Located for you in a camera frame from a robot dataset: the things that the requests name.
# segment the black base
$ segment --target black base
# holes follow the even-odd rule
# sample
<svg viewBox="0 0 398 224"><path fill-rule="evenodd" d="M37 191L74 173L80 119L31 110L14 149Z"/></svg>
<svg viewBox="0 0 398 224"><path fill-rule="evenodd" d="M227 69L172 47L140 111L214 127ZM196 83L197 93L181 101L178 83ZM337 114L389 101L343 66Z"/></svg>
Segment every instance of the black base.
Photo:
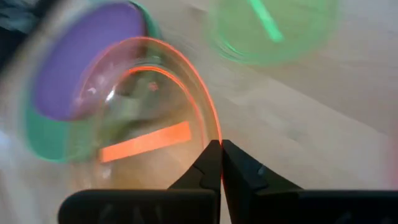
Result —
<svg viewBox="0 0 398 224"><path fill-rule="evenodd" d="M87 190L69 197L60 224L220 222L221 164L232 224L398 223L398 192L303 190L231 141L210 142L167 190Z"/></svg>

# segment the light wood grain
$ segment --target light wood grain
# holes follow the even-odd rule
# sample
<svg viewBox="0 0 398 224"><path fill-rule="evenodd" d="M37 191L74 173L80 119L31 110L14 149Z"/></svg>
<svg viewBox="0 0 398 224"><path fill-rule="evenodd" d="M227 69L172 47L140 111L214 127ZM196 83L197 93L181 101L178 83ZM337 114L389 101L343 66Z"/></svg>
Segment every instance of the light wood grain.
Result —
<svg viewBox="0 0 398 224"><path fill-rule="evenodd" d="M398 114L395 1L341 1L338 28L324 46L294 62L268 68L231 63L209 49L203 30L206 10L197 11L181 0L139 2L159 21L165 39L200 72L216 103L224 138L306 189L397 187L391 168L396 152L388 137L397 129ZM66 21L85 7L87 1L63 3L58 9L62 19L42 27L42 32L20 49L2 81L0 115L7 141L1 152L16 162L1 160L0 169L9 174L4 178L13 199L10 206L24 211L17 223L54 223L56 209L33 208L37 198L30 195L39 194L40 203L52 203L56 208L70 193L65 167L39 161L26 151L17 135L15 99L21 83L35 70ZM146 186L167 187L186 169L187 164L181 165L185 158L193 161L196 156L184 153L140 155L131 172L156 175L150 161L158 161L156 169L161 167L170 176ZM21 197L31 200L22 203ZM224 197L222 207L221 222L228 223Z"/></svg>

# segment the green glass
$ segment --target green glass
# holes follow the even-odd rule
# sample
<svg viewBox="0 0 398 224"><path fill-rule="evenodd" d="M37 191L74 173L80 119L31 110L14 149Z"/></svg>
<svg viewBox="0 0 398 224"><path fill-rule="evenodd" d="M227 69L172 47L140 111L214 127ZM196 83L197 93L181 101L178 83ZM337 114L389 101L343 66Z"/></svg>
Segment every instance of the green glass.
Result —
<svg viewBox="0 0 398 224"><path fill-rule="evenodd" d="M230 60L269 65L319 47L335 26L338 0L219 0L212 46Z"/></svg>

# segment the purple disc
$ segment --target purple disc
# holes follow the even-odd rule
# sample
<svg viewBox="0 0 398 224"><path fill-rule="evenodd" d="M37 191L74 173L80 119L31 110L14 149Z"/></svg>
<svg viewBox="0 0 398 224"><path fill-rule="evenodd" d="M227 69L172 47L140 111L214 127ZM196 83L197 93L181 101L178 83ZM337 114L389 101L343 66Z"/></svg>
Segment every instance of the purple disc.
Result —
<svg viewBox="0 0 398 224"><path fill-rule="evenodd" d="M104 4L84 15L55 44L34 80L36 109L52 119L73 119L72 104L85 69L109 46L143 35L143 15L128 2Z"/></svg>

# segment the orange glowing line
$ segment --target orange glowing line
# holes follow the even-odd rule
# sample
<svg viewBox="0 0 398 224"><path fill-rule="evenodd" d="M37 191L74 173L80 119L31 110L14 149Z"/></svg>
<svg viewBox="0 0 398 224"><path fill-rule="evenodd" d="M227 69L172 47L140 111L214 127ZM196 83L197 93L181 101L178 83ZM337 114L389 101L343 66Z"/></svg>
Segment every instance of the orange glowing line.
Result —
<svg viewBox="0 0 398 224"><path fill-rule="evenodd" d="M191 138L189 122L184 121L134 139L105 147L101 150L101 161L110 162L116 159L135 156L143 152L187 142Z"/></svg>

